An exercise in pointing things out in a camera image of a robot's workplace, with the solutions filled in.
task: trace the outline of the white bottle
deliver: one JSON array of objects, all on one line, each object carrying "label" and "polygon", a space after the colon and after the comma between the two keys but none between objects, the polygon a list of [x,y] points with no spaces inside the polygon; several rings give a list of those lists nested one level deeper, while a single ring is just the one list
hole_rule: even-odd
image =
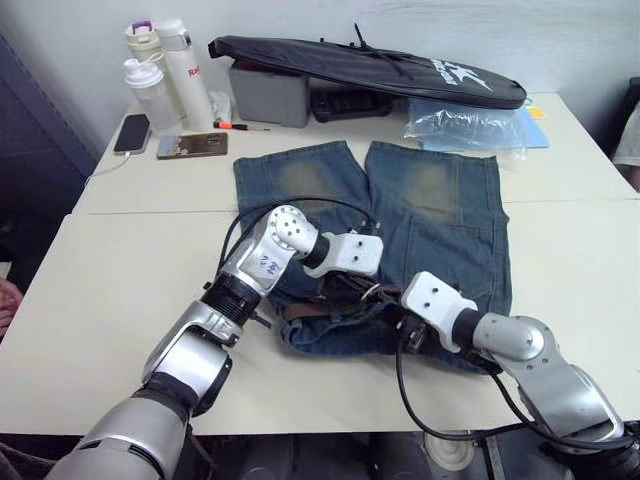
[{"label": "white bottle", "polygon": [[167,91],[162,70],[154,63],[157,53],[144,62],[130,58],[124,62],[125,82],[133,89],[151,128],[157,135],[180,135],[182,123]]},{"label": "white bottle", "polygon": [[[129,25],[125,30],[125,35],[127,37],[127,46],[129,47],[129,50],[131,50],[133,56],[141,62],[147,60],[154,53],[162,52],[158,34],[150,21],[136,22]],[[163,57],[154,63],[158,65],[160,70],[162,70],[162,73],[164,73],[164,83],[167,84],[167,90],[169,91],[171,100],[173,100],[173,106],[175,107],[176,112],[178,112],[180,118],[185,118],[187,116],[187,112],[184,111],[182,100],[180,100],[176,86],[173,84],[173,80],[171,79],[171,73],[169,72],[169,67],[167,67],[167,61]]]},{"label": "white bottle", "polygon": [[213,130],[213,111],[184,23],[180,19],[161,22],[156,25],[156,33],[187,112],[188,127],[200,132]]}]

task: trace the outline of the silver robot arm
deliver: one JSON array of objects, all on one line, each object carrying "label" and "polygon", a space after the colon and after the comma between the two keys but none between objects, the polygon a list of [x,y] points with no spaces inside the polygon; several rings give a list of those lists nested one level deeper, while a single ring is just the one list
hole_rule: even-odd
[{"label": "silver robot arm", "polygon": [[300,261],[312,277],[332,270],[372,275],[382,248],[378,237],[320,235],[289,205],[269,212],[153,350],[142,387],[111,409],[46,478],[170,480],[190,418],[213,405],[229,375],[226,348],[237,343],[289,261]]},{"label": "silver robot arm", "polygon": [[480,313],[428,272],[416,274],[401,303],[437,331],[445,349],[473,351],[502,367],[536,423],[555,437],[603,442],[624,435],[624,423],[595,381],[562,357],[541,321]]}]

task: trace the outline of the gray plastic box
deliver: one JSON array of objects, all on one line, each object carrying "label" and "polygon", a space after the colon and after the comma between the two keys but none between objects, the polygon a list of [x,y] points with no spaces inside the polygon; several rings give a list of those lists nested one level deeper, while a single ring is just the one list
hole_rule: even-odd
[{"label": "gray plastic box", "polygon": [[297,128],[309,121],[309,77],[236,60],[229,80],[242,120]]}]

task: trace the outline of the white wall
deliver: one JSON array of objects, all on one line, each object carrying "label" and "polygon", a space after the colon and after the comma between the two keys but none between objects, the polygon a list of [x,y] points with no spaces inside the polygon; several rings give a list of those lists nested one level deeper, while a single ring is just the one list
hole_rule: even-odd
[{"label": "white wall", "polygon": [[209,86],[226,85],[219,35],[356,40],[494,70],[529,91],[557,91],[592,133],[640,74],[637,0],[0,0],[0,28],[96,151],[132,100],[123,31],[182,17]]}]

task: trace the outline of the denim jeans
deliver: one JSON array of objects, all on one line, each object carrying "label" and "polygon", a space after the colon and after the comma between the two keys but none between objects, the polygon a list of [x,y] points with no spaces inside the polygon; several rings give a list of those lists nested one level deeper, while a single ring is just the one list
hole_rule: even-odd
[{"label": "denim jeans", "polygon": [[[346,142],[241,158],[234,164],[239,209],[299,195],[329,197],[369,209],[380,222],[378,235],[384,242],[378,281],[404,289],[415,273],[429,271],[460,288],[481,311],[508,315],[508,217],[500,200],[495,158],[373,142],[365,170]],[[311,201],[296,206],[320,231],[360,230],[364,220],[359,212],[335,204]],[[319,280],[291,262],[269,297],[286,318],[282,336],[289,345],[319,355],[394,352],[393,328],[382,320],[384,303],[287,318],[292,305],[315,296],[318,286]],[[478,371],[430,338],[423,350],[447,366]]]}]

